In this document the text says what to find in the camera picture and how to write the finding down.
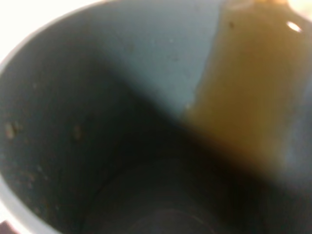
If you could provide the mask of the teal green plastic cup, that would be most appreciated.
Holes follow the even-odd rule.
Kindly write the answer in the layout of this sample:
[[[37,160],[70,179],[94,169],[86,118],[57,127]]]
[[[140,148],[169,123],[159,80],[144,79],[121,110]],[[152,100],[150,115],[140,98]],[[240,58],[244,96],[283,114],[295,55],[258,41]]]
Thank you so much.
[[[312,21],[287,0],[111,0],[0,69],[23,234],[309,234]]]

